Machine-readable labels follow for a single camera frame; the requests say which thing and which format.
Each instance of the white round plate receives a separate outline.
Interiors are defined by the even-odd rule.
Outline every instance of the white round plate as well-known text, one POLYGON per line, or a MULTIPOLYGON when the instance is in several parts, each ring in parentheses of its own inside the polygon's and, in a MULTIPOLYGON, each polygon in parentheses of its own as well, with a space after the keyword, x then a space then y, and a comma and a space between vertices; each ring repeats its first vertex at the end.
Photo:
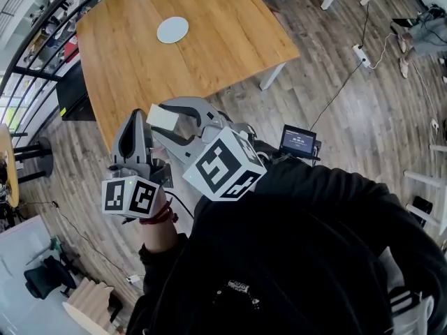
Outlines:
POLYGON ((188 22, 183 17, 169 17, 156 30, 156 37, 162 43, 176 43, 186 35, 188 28, 188 22))

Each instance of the person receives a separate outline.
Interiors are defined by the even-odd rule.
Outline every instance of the person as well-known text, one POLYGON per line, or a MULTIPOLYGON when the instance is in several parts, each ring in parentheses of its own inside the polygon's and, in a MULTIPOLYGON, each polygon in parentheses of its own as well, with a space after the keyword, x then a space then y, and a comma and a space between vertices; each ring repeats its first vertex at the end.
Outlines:
POLYGON ((444 328, 444 255, 385 184, 287 159, 237 202, 202 198, 189 238, 163 191, 155 203, 140 222, 144 295, 127 334, 444 328))
POLYGON ((447 17, 442 16, 413 26, 399 36, 399 46, 405 53, 399 60, 400 72, 408 78, 409 64, 418 57, 447 51, 447 17))

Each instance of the sneaker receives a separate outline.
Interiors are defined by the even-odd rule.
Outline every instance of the sneaker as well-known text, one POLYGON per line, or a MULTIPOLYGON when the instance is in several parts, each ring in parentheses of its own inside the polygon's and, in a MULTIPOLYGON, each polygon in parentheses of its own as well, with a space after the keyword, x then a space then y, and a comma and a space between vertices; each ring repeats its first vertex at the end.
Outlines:
POLYGON ((400 50, 402 51, 402 53, 405 53, 406 52, 406 43, 405 43, 404 38, 399 35, 398 40, 399 40, 400 50))
POLYGON ((404 78, 408 78, 408 62, 403 58, 399 59, 400 73, 404 78))

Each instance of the wooden floor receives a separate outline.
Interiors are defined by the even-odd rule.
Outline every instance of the wooden floor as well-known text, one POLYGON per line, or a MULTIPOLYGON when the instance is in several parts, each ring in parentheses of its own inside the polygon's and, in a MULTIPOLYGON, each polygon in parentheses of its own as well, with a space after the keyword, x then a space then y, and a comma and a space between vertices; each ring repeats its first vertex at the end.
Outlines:
MULTIPOLYGON (((336 0, 325 12, 320 9, 323 0, 266 1, 281 10, 279 19, 300 48, 301 58, 287 64, 267 91, 258 88, 261 76, 256 76, 211 96, 210 101, 233 121, 250 123, 259 138, 278 146, 283 125, 309 128, 357 66, 351 48, 361 42, 366 7, 359 0, 336 0)), ((380 57, 391 18, 412 17, 418 9, 416 0, 373 0, 364 47, 367 55, 374 61, 380 57)), ((443 154, 435 162, 428 150, 434 113, 423 85, 413 67, 409 79, 402 79, 399 48, 392 38, 389 42, 381 65, 376 70, 360 68, 315 126, 323 142, 322 164, 385 182, 403 204, 414 195, 435 202, 433 190, 402 175, 407 169, 445 174, 446 163, 443 154)), ((437 57, 419 59, 416 65, 432 95, 436 117, 442 120, 447 86, 437 57)), ((121 219, 100 213, 101 180, 110 160, 96 123, 61 122, 56 117, 42 134, 52 143, 54 173, 49 179, 21 185, 22 200, 56 200, 79 231, 122 272, 93 251, 50 205, 30 204, 29 211, 41 214, 52 234, 61 235, 78 250, 88 272, 115 286, 131 306, 141 291, 126 282, 123 272, 142 274, 138 225, 123 226, 121 219)), ((31 170, 33 165, 25 167, 31 170)), ((181 215, 181 228, 187 229, 190 220, 185 217, 181 215)), ((434 228, 426 229, 437 238, 434 228)))

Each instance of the black hoodie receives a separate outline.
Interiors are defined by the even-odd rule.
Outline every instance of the black hoodie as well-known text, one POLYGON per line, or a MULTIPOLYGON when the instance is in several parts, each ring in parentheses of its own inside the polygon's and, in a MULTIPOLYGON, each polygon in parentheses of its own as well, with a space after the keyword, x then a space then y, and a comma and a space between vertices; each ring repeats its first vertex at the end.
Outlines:
POLYGON ((359 174, 286 161, 255 193, 209 202, 189 239, 140 257, 143 295, 127 334, 384 334, 389 246, 406 286, 447 310, 447 263, 390 194, 359 174))

